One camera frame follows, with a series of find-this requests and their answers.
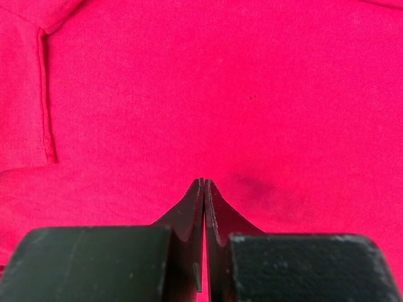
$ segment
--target red fabric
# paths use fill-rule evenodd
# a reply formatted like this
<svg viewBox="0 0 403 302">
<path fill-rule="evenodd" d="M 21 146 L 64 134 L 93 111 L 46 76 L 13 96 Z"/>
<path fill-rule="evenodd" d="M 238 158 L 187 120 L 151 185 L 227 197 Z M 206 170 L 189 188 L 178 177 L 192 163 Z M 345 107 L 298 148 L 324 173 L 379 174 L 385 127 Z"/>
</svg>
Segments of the red fabric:
<svg viewBox="0 0 403 302">
<path fill-rule="evenodd" d="M 45 37 L 59 163 L 0 173 L 0 263 L 35 227 L 151 223 L 202 176 L 267 232 L 370 236 L 403 286 L 402 18 L 353 0 L 86 1 Z M 32 99 L 7 116 L 40 117 Z"/>
</svg>

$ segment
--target shirt sleeve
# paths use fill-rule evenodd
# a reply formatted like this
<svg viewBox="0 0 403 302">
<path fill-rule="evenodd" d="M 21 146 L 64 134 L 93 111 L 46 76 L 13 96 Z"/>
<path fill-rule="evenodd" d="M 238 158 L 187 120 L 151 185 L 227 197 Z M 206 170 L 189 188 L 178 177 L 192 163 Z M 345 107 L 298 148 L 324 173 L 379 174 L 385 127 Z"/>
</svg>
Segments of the shirt sleeve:
<svg viewBox="0 0 403 302">
<path fill-rule="evenodd" d="M 0 171 L 56 163 L 43 42 L 79 2 L 0 0 Z"/>
</svg>

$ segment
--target t-shirt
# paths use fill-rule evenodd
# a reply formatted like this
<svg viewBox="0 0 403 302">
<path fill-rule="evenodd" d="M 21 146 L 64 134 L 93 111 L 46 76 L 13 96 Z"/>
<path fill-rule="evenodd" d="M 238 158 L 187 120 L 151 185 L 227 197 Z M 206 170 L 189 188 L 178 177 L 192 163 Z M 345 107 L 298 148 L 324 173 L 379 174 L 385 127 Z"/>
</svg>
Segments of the t-shirt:
<svg viewBox="0 0 403 302">
<path fill-rule="evenodd" d="M 368 235 L 403 286 L 401 1 L 0 7 L 0 265 L 208 177 L 266 232 Z"/>
</svg>

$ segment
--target red cloth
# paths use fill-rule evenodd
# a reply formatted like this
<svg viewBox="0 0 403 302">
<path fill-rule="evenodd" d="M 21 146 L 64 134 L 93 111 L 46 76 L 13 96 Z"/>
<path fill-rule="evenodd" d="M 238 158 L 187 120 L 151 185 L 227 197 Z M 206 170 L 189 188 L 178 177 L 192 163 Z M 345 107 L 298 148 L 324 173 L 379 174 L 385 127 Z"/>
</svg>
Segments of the red cloth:
<svg viewBox="0 0 403 302">
<path fill-rule="evenodd" d="M 86 1 L 44 38 L 49 111 L 33 45 L 60 18 L 9 11 L 1 167 L 53 162 L 43 133 L 59 163 L 0 173 L 0 264 L 35 227 L 152 223 L 202 176 L 267 232 L 370 236 L 403 286 L 402 10 Z"/>
</svg>

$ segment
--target clothing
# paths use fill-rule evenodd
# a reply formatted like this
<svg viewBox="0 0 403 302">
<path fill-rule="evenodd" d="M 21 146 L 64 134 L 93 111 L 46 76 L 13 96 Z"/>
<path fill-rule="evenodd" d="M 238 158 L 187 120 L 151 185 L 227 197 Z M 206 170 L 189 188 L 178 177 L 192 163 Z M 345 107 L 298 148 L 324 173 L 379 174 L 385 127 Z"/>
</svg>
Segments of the clothing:
<svg viewBox="0 0 403 302">
<path fill-rule="evenodd" d="M 32 228 L 152 223 L 208 177 L 266 232 L 370 236 L 403 285 L 399 3 L 77 5 L 0 10 L 0 264 Z"/>
</svg>

